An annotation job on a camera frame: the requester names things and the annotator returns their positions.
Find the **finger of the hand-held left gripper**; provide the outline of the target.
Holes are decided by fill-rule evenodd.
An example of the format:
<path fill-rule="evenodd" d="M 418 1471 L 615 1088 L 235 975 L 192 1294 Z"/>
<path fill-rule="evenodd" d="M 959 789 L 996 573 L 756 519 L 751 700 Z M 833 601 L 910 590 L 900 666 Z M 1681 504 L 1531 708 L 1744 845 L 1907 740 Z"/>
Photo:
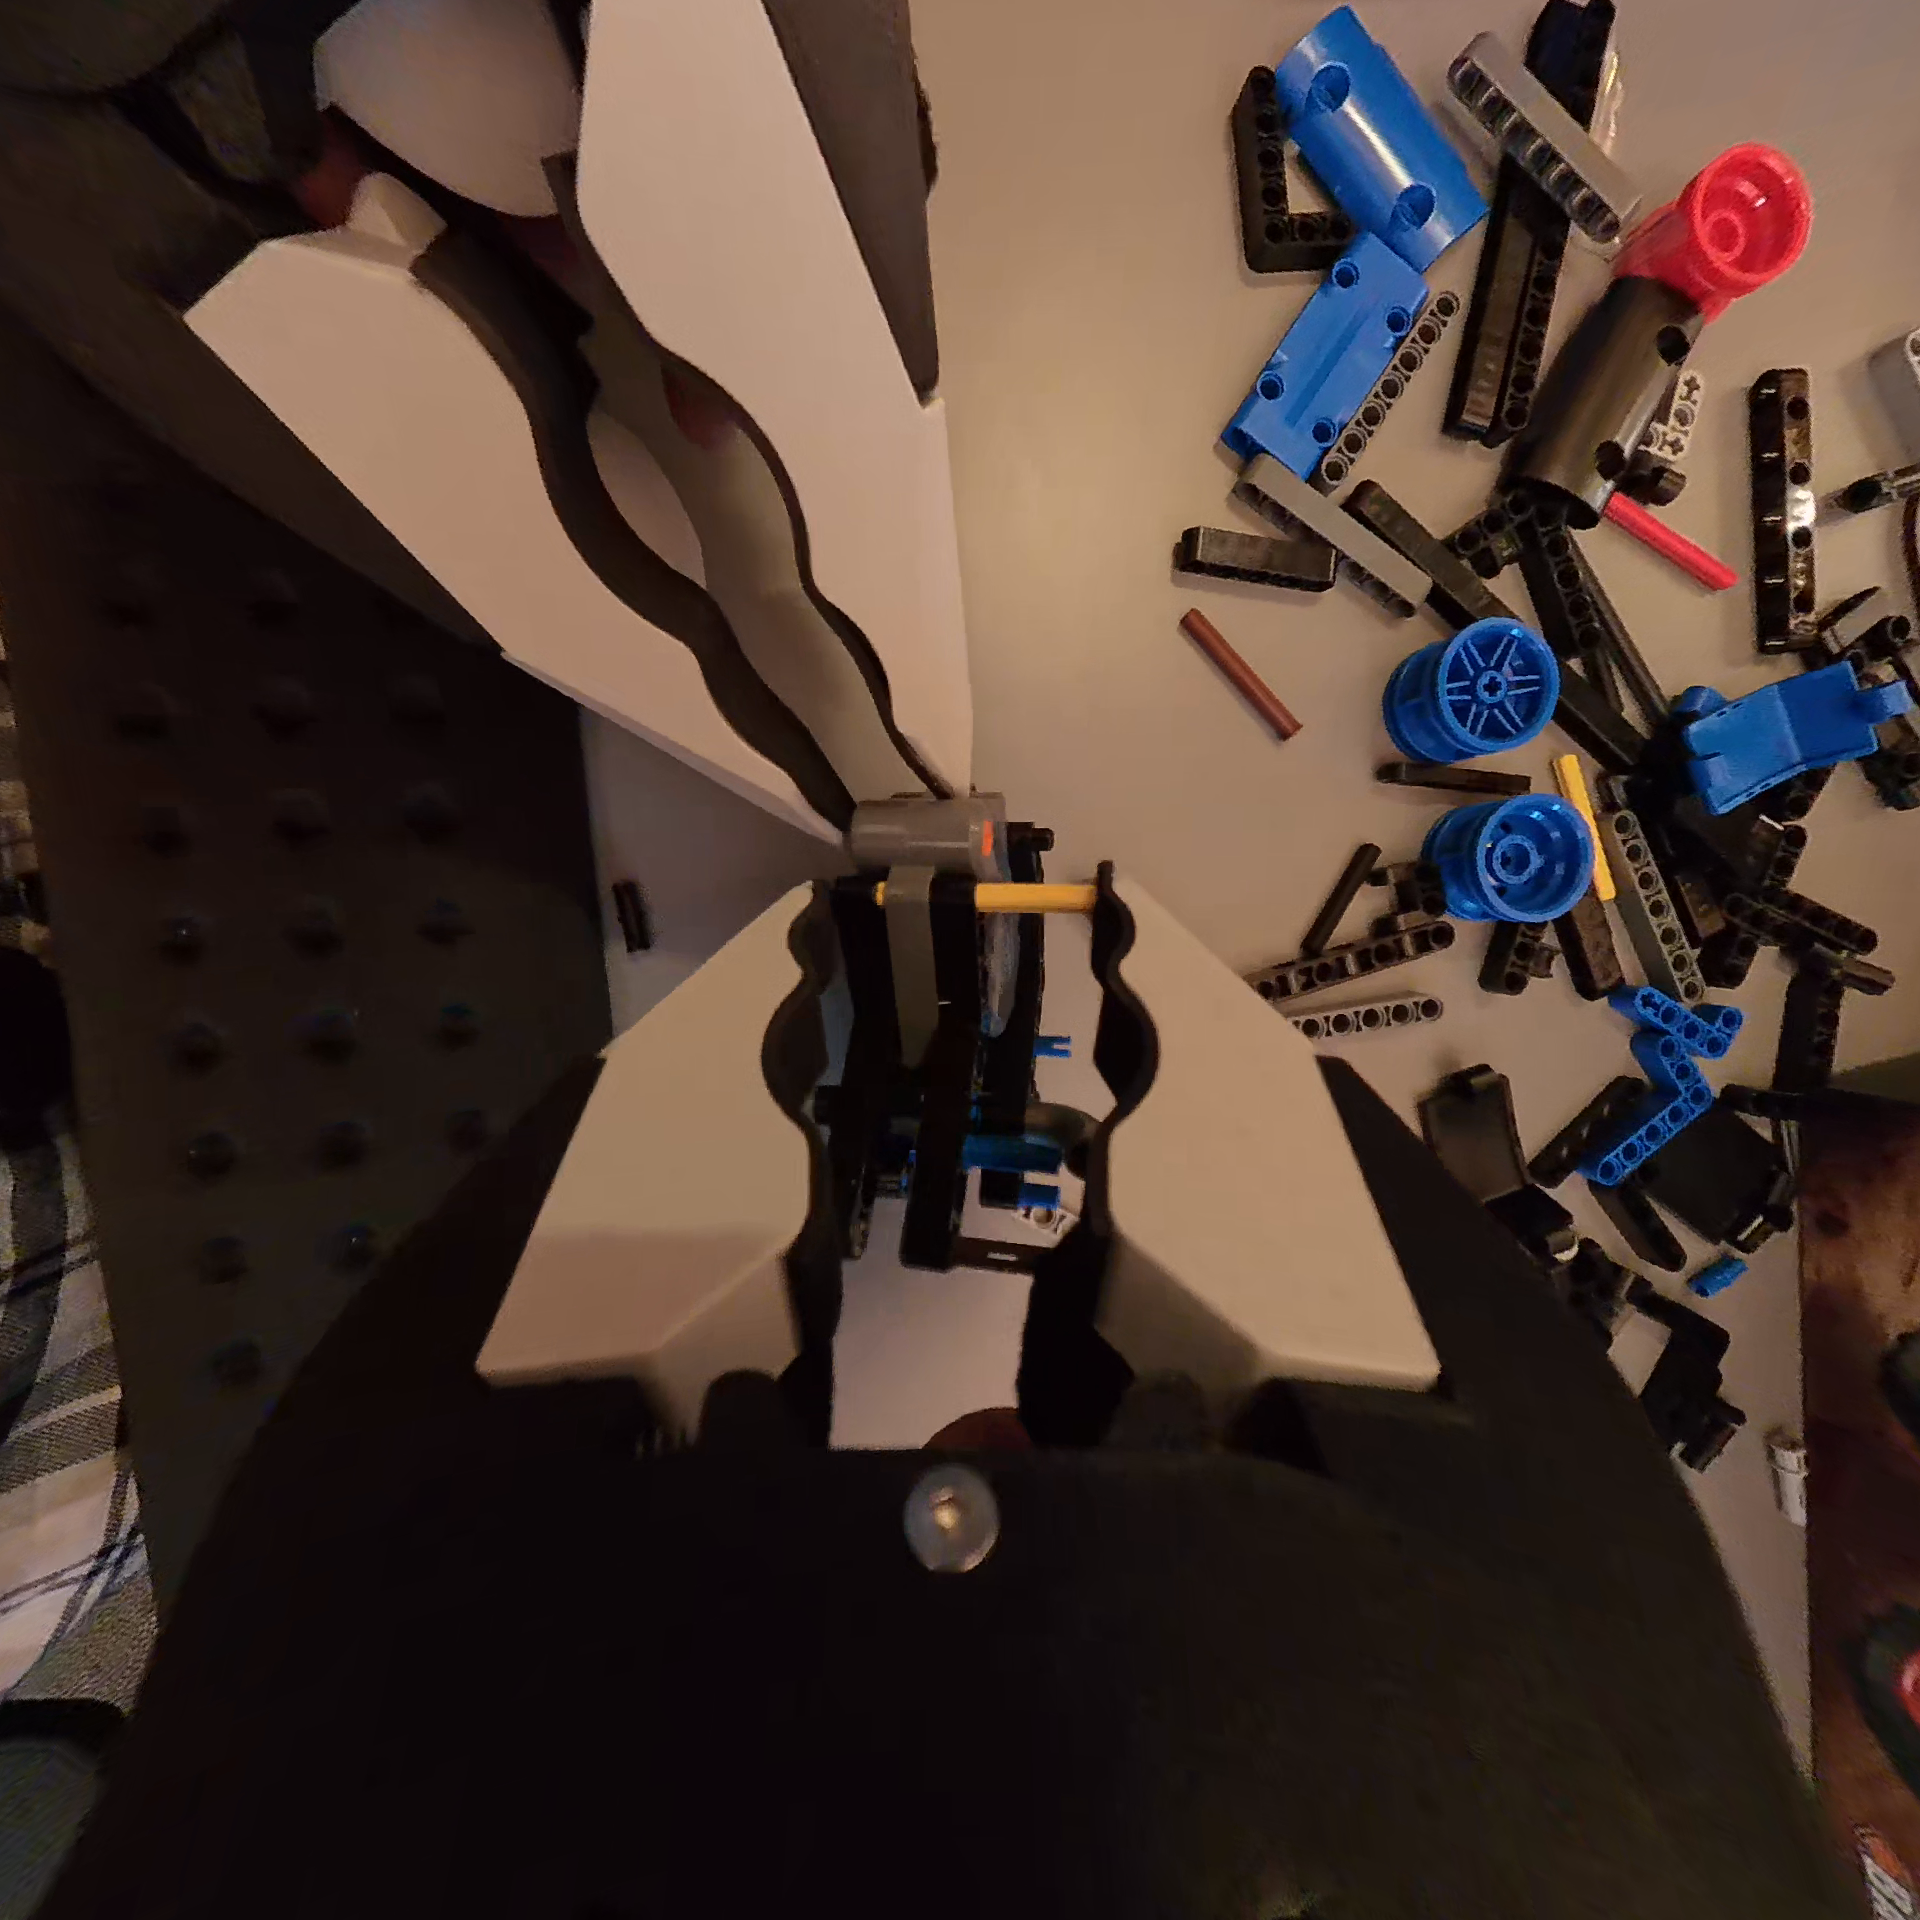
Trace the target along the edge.
<path fill-rule="evenodd" d="M 589 6 L 569 202 L 745 662 L 853 799 L 973 789 L 910 6 Z"/>
<path fill-rule="evenodd" d="M 260 241 L 186 320 L 504 662 L 846 836 L 853 793 L 706 590 L 669 475 L 422 195 L 362 175 L 338 226 Z"/>

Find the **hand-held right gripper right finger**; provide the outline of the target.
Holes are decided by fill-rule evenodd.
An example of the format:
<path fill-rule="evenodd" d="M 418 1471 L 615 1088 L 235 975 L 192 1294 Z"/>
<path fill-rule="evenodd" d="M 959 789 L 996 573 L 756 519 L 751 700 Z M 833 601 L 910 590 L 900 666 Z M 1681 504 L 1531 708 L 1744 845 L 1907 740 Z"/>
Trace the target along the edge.
<path fill-rule="evenodd" d="M 1039 1259 L 1019 1427 L 1099 1449 L 1141 1380 L 1233 1417 L 1272 1380 L 1427 1395 L 1417 1315 L 1325 1069 L 1115 862 L 1093 878 L 1093 1072 L 1075 1224 Z"/>

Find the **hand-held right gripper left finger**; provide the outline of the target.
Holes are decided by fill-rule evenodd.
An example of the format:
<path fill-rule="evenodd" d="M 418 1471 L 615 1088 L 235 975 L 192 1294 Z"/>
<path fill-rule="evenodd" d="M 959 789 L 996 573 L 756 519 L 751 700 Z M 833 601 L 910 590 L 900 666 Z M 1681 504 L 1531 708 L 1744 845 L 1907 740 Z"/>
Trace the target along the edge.
<path fill-rule="evenodd" d="M 756 1370 L 827 1442 L 840 1229 L 812 1099 L 835 959 L 827 888 L 788 888 L 605 1046 L 481 1380 L 636 1380 L 680 1442 Z"/>

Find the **partly built toy chassis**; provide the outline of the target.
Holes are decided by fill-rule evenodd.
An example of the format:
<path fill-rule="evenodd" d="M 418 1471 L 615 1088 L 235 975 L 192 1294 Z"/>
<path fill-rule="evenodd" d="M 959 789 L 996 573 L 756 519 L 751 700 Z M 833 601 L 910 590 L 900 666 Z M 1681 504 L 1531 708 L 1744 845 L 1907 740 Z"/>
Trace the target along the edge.
<path fill-rule="evenodd" d="M 886 799 L 853 811 L 827 907 L 853 1027 L 835 1084 L 815 1088 L 840 1252 L 900 1202 L 900 1263 L 1034 1278 L 1070 1229 L 1062 1176 L 1093 1118 L 1042 1103 L 1045 919 L 973 907 L 977 885 L 1042 885 L 1052 826 L 1003 793 Z"/>

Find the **black square toy panel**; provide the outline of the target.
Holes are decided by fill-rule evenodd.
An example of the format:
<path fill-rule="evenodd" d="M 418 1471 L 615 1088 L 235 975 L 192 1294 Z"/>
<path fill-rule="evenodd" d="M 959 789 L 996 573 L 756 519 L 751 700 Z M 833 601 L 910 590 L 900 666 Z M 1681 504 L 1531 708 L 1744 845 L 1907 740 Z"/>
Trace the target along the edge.
<path fill-rule="evenodd" d="M 1491 1063 L 1448 1072 L 1422 1103 L 1417 1123 L 1441 1166 L 1494 1217 L 1531 1259 L 1578 1254 L 1574 1213 L 1531 1180 L 1518 1136 L 1507 1074 Z"/>
<path fill-rule="evenodd" d="M 1711 1104 L 1668 1140 L 1636 1183 L 1697 1240 L 1744 1254 L 1788 1235 L 1798 1217 L 1798 1176 L 1784 1150 L 1727 1104 Z"/>

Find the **blue angled toy beam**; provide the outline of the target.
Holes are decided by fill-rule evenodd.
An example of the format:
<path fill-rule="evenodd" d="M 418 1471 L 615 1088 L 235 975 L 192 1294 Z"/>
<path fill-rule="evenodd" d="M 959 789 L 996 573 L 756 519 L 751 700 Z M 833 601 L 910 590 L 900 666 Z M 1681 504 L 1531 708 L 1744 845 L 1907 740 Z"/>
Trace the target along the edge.
<path fill-rule="evenodd" d="M 1647 1074 L 1647 1091 L 1623 1118 L 1608 1123 L 1578 1162 L 1583 1180 L 1593 1187 L 1619 1187 L 1634 1180 L 1716 1104 L 1716 1088 L 1695 1053 L 1672 1052 L 1668 1041 L 1636 1041 L 1636 1069 Z"/>
<path fill-rule="evenodd" d="M 1681 1003 L 1656 986 L 1619 986 L 1608 1009 L 1642 1031 L 1675 1041 L 1683 1053 L 1718 1063 L 1744 1027 L 1744 1012 L 1732 1003 Z"/>

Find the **black dimpled mat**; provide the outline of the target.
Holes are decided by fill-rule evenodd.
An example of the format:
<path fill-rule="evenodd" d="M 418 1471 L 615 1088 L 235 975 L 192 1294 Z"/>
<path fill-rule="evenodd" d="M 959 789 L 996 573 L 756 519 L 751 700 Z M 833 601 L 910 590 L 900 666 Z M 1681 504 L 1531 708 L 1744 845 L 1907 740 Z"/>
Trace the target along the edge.
<path fill-rule="evenodd" d="M 16 320 L 3 655 L 171 1604 L 350 1294 L 615 1031 L 584 720 Z"/>

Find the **blue curved toy panel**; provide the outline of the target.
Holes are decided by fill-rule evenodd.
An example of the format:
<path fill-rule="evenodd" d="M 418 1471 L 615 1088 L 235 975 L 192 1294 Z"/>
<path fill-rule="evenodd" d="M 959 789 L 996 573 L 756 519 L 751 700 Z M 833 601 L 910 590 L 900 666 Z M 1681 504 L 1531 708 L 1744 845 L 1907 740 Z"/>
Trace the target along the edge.
<path fill-rule="evenodd" d="M 1427 307 L 1427 279 L 1386 241 L 1355 235 L 1221 427 L 1238 459 L 1313 475 L 1389 375 Z"/>
<path fill-rule="evenodd" d="M 1460 151 L 1350 6 L 1272 68 L 1281 124 L 1332 204 L 1427 274 L 1487 218 Z"/>

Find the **brown toy axle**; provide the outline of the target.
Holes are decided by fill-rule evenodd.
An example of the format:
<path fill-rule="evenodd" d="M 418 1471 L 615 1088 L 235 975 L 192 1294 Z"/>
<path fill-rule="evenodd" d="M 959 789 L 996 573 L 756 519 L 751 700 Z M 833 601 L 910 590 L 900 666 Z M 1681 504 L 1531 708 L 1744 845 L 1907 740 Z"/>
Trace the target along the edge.
<path fill-rule="evenodd" d="M 1304 720 L 1201 609 L 1188 609 L 1180 632 L 1278 740 L 1296 740 L 1304 735 Z"/>

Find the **blue spoked toy wheel rim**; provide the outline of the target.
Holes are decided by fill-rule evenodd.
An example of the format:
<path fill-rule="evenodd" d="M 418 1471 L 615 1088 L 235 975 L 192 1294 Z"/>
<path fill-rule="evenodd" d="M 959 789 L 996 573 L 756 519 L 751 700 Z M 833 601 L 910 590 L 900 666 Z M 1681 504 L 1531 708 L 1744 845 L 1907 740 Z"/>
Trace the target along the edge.
<path fill-rule="evenodd" d="M 1485 619 L 1409 653 L 1386 680 L 1379 724 L 1401 757 L 1467 763 L 1531 748 L 1558 715 L 1560 662 L 1518 619 Z"/>

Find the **person's plaid shirt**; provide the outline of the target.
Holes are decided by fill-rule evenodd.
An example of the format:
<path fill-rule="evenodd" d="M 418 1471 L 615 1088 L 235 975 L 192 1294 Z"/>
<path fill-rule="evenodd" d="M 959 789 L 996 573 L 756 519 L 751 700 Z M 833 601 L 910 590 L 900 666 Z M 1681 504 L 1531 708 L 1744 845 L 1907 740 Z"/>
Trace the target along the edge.
<path fill-rule="evenodd" d="M 15 688 L 0 688 L 0 1715 L 103 1744 L 155 1646 L 73 1039 L 37 891 Z"/>

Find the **printed toy truck box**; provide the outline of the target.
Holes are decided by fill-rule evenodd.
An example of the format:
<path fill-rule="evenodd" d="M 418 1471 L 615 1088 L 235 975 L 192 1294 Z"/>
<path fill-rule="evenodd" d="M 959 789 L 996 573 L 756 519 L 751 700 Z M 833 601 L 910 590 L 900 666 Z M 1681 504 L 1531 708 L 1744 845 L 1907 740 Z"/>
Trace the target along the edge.
<path fill-rule="evenodd" d="M 1801 1118 L 1812 1779 L 1865 1918 L 1920 1899 L 1920 1115 Z"/>

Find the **blue toy fender piece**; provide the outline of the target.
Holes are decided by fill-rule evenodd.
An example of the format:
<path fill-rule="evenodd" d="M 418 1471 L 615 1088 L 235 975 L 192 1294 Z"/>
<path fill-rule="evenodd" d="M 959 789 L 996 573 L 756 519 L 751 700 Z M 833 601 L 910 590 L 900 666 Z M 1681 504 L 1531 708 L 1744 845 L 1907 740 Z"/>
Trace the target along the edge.
<path fill-rule="evenodd" d="M 1697 800 L 1724 820 L 1784 781 L 1875 754 L 1877 727 L 1907 711 L 1903 680 L 1870 688 L 1839 662 L 1740 700 L 1688 688 L 1672 720 Z"/>

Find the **pile of black toy beams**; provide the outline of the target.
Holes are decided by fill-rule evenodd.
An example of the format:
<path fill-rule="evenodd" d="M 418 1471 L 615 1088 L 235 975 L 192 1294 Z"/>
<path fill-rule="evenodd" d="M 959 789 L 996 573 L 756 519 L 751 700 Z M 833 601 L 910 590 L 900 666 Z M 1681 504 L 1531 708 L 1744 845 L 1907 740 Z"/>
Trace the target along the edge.
<path fill-rule="evenodd" d="M 1512 56 L 1608 151 L 1617 6 L 1542 6 L 1527 53 Z M 1296 151 L 1278 108 L 1278 66 L 1246 68 L 1232 146 L 1242 268 L 1304 274 L 1313 300 L 1363 232 Z M 1599 804 L 1617 899 L 1587 891 L 1574 915 L 1542 926 L 1485 920 L 1479 991 L 1522 996 L 1560 966 L 1574 996 L 1604 1009 L 1619 986 L 1656 986 L 1688 1009 L 1740 1009 L 1744 1027 L 1727 1059 L 1697 1059 L 1697 1069 L 1716 1104 L 1769 1136 L 1798 1176 L 1793 1136 L 1809 1099 L 1832 1088 L 1842 1012 L 1894 991 L 1894 975 L 1877 966 L 1877 930 L 1798 888 L 1809 813 L 1839 766 L 1858 766 L 1877 804 L 1915 813 L 1915 621 L 1877 588 L 1820 609 L 1812 377 L 1809 370 L 1760 370 L 1744 390 L 1752 648 L 1760 662 L 1788 666 L 1775 680 L 1839 662 L 1858 666 L 1870 688 L 1903 680 L 1913 711 L 1877 727 L 1875 754 L 1784 781 L 1724 820 L 1707 813 L 1672 720 L 1683 691 L 1672 696 L 1656 676 L 1599 585 L 1587 533 L 1574 533 L 1536 494 L 1503 486 L 1507 440 L 1527 427 L 1558 350 L 1617 279 L 1623 235 L 1656 211 L 1642 204 L 1619 246 L 1599 247 L 1518 161 L 1491 151 L 1491 166 L 1487 218 L 1422 274 L 1422 317 L 1322 467 L 1304 479 L 1272 459 L 1238 463 L 1216 440 L 1233 467 L 1233 504 L 1263 519 L 1263 533 L 1188 527 L 1170 548 L 1170 572 L 1198 585 L 1300 595 L 1332 590 L 1344 578 L 1393 619 L 1435 619 L 1441 639 L 1427 643 L 1485 619 L 1518 619 L 1542 633 L 1560 662 L 1560 703 L 1531 748 L 1417 763 L 1389 740 L 1393 754 L 1375 781 L 1454 799 L 1454 811 L 1560 799 L 1552 757 L 1578 754 Z M 1683 463 L 1660 463 L 1636 444 L 1617 494 L 1668 524 L 1683 486 Z M 1454 946 L 1467 926 L 1479 920 L 1444 915 L 1441 876 L 1422 849 L 1386 862 L 1375 845 L 1357 845 L 1300 952 L 1254 969 L 1246 986 L 1272 1009 L 1304 1003 L 1409 969 Z M 1627 1019 L 1623 1027 L 1634 1069 L 1527 1158 L 1531 1180 L 1578 1220 L 1578 1254 L 1552 1267 L 1536 1263 L 1604 1344 L 1634 1322 L 1660 1331 L 1636 1402 L 1660 1449 L 1701 1474 L 1734 1442 L 1744 1410 L 1724 1395 L 1732 1339 L 1683 1290 L 1683 1278 L 1718 1254 L 1744 1259 L 1744 1252 L 1697 1240 L 1647 1194 L 1636 1176 L 1619 1187 L 1583 1180 L 1578 1162 L 1592 1140 L 1647 1091 L 1636 1041 L 1668 1041 Z"/>

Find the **dark grey toy beam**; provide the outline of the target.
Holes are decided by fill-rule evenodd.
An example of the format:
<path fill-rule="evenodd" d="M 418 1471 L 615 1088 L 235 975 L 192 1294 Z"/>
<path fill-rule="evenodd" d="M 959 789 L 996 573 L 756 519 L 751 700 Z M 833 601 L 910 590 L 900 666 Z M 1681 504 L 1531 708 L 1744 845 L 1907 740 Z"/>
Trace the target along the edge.
<path fill-rule="evenodd" d="M 1448 66 L 1454 113 L 1479 129 L 1587 241 L 1617 247 L 1642 189 L 1494 33 Z"/>

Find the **red toy axle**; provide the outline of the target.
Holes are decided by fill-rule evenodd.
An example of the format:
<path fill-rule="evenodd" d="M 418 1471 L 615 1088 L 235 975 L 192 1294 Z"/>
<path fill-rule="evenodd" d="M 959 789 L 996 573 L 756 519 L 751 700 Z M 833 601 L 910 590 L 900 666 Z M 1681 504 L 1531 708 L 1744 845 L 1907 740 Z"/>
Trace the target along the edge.
<path fill-rule="evenodd" d="M 1642 501 L 1634 501 L 1623 494 L 1617 494 L 1604 504 L 1604 524 L 1623 533 L 1636 548 L 1656 555 L 1660 563 L 1675 564 L 1701 590 L 1732 590 L 1732 588 L 1740 588 L 1740 573 L 1727 563 L 1718 563 L 1711 548 L 1701 548 L 1697 542 L 1681 538 L 1656 512 L 1647 512 Z"/>

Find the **black toy cylinder piece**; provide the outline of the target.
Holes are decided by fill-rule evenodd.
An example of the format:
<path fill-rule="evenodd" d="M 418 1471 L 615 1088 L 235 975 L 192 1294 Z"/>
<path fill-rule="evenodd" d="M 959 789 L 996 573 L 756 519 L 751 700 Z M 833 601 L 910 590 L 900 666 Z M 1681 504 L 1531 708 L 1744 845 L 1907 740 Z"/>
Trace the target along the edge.
<path fill-rule="evenodd" d="M 1612 279 L 1558 350 L 1527 427 L 1507 440 L 1503 486 L 1558 504 L 1574 533 L 1599 527 L 1701 325 L 1701 307 L 1664 279 Z"/>

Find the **red toy wheel rim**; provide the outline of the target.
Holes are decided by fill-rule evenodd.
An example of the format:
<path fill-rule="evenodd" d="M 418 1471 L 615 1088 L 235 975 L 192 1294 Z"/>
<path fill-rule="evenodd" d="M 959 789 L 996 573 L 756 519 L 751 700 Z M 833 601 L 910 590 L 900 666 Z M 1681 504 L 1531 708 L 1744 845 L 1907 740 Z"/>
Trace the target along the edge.
<path fill-rule="evenodd" d="M 1784 279 L 1812 235 L 1812 189 L 1798 159 L 1740 140 L 1660 204 L 1617 256 L 1617 279 L 1656 279 L 1718 320 Z"/>

